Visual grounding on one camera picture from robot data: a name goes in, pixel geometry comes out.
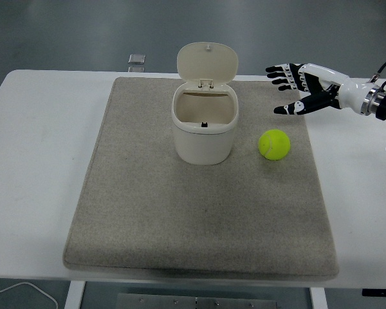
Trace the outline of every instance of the white cable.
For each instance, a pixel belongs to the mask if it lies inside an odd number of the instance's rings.
[[[56,300],[54,298],[52,298],[52,296],[50,296],[49,294],[47,294],[45,291],[41,290],[40,288],[38,288],[37,286],[31,284],[30,282],[20,282],[20,283],[17,283],[16,285],[12,285],[12,286],[9,286],[8,288],[5,288],[3,290],[0,290],[0,293],[3,293],[11,288],[15,288],[19,285],[30,285],[32,287],[34,287],[36,290],[38,290],[41,294],[47,296],[48,298],[50,298],[56,305],[56,309],[59,309],[59,304],[56,302]]]

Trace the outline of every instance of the robotic hand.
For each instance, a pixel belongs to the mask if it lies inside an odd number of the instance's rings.
[[[386,82],[375,84],[386,63],[364,84],[356,83],[349,76],[316,64],[281,64],[266,68],[268,77],[274,79],[279,90],[298,89],[309,96],[286,106],[279,106],[274,113],[303,115],[322,108],[351,108],[358,114],[386,120]]]

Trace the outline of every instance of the open lid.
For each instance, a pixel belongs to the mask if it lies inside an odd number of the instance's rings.
[[[219,43],[192,43],[178,53],[178,72],[185,81],[226,84],[236,76],[238,65],[236,52]]]

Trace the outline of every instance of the tennis ball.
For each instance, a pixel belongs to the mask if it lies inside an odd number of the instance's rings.
[[[285,132],[273,129],[263,133],[259,139],[259,151],[269,160],[283,159],[290,150],[290,139]]]

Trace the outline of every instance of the gray carpet mat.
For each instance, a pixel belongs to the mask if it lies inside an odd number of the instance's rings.
[[[269,82],[229,85],[239,124],[229,157],[190,165],[176,153],[170,106],[182,80],[116,79],[64,251],[79,270],[137,276],[323,280],[335,246],[304,117],[273,114],[298,100]],[[263,158],[281,129],[291,150]]]

